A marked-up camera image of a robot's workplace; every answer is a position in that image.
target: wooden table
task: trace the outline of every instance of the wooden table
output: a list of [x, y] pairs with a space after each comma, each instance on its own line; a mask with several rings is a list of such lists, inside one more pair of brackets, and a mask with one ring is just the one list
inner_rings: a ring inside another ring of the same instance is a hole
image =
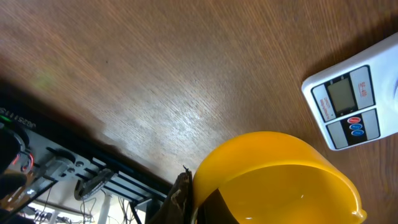
[[1, 77], [170, 182], [216, 146], [270, 130], [398, 219], [398, 136], [329, 150], [302, 82], [398, 31], [398, 1], [0, 1]]

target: bolt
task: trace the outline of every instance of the bolt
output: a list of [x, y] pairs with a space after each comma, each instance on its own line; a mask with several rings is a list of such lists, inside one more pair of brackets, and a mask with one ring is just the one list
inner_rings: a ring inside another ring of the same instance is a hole
[[77, 161], [76, 162], [76, 167], [81, 167], [82, 165], [84, 165], [84, 163], [82, 161]]

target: blue button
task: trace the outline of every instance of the blue button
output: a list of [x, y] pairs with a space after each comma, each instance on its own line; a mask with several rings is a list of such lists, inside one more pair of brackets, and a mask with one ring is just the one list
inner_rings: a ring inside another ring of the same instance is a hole
[[355, 130], [351, 132], [353, 136], [361, 136], [363, 133], [365, 133], [363, 130]]
[[349, 126], [349, 128], [350, 128], [351, 130], [361, 129], [362, 127], [363, 127], [362, 124], [352, 124], [352, 125]]

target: tabletop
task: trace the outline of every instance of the tabletop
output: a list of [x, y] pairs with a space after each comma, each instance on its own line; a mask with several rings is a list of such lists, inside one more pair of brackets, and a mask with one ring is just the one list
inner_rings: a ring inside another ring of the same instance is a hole
[[329, 150], [302, 82], [398, 30], [398, 1], [0, 1], [0, 77], [173, 182], [239, 134], [311, 144], [398, 219], [398, 136]]

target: digital kitchen scale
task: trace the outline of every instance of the digital kitchen scale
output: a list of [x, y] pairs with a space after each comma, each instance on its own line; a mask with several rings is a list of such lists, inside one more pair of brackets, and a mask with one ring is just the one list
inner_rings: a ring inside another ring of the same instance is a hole
[[302, 91], [331, 150], [398, 132], [398, 33], [307, 78]]

